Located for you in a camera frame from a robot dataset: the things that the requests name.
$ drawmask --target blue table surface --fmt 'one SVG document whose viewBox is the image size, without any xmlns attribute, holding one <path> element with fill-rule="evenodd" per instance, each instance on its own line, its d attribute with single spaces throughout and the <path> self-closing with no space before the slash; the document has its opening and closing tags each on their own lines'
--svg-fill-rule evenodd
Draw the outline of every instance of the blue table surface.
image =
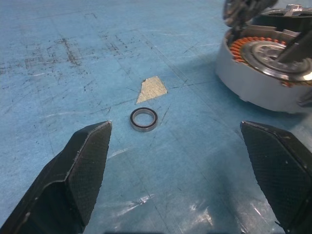
<svg viewBox="0 0 312 234">
<path fill-rule="evenodd" d="M 220 82 L 223 2 L 1 1 L 0 225 L 73 132 L 110 120 L 104 180 L 84 233 L 283 233 L 239 124 L 289 130 L 312 149 L 312 117 L 256 107 Z M 153 76 L 168 94 L 136 104 Z M 143 106 L 159 116 L 148 133 L 129 124 Z"/>
</svg>

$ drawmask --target blue work mat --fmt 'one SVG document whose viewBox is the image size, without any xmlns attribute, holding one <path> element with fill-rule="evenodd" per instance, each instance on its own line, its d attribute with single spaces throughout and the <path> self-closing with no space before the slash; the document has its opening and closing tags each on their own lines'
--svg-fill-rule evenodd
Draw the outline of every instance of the blue work mat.
<svg viewBox="0 0 312 234">
<path fill-rule="evenodd" d="M 280 1 L 285 7 L 292 1 Z M 243 102 L 215 75 L 228 29 L 222 0 L 10 0 L 0 3 L 0 225 L 43 166 L 86 125 L 113 123 L 86 234 L 281 234 L 239 125 L 293 132 L 312 117 Z M 312 6 L 305 0 L 304 6 Z M 143 80 L 168 93 L 136 104 Z M 130 113 L 149 107 L 151 132 Z"/>
</svg>

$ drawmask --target metal ring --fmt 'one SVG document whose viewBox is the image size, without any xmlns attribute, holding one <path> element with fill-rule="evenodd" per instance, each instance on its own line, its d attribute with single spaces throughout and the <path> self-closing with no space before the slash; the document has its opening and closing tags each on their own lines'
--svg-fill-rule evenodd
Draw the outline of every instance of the metal ring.
<svg viewBox="0 0 312 234">
<path fill-rule="evenodd" d="M 153 122 L 149 125 L 139 125 L 135 122 L 135 118 L 140 114 L 148 114 L 153 118 Z M 158 116 L 155 111 L 147 107 L 141 107 L 135 109 L 130 115 L 131 126 L 139 132 L 149 132 L 156 127 Z"/>
</svg>

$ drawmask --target metal hub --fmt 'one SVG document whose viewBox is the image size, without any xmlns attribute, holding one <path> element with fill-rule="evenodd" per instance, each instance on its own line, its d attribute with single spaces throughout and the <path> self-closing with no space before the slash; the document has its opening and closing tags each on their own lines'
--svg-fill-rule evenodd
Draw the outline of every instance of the metal hub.
<svg viewBox="0 0 312 234">
<path fill-rule="evenodd" d="M 290 63 L 275 61 L 285 47 L 272 41 L 253 41 L 242 46 L 241 55 L 251 67 L 269 76 L 292 82 L 312 80 L 312 76 L 307 76 L 312 72 L 311 59 Z"/>
</svg>

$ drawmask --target beige tape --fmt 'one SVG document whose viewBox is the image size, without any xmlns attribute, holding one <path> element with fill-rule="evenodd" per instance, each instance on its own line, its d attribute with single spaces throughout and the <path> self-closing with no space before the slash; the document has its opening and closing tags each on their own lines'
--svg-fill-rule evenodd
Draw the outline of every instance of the beige tape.
<svg viewBox="0 0 312 234">
<path fill-rule="evenodd" d="M 167 94 L 168 91 L 165 85 L 161 82 L 158 76 L 145 79 L 142 82 L 140 94 L 137 97 L 137 103 L 144 102 L 158 96 Z"/>
</svg>

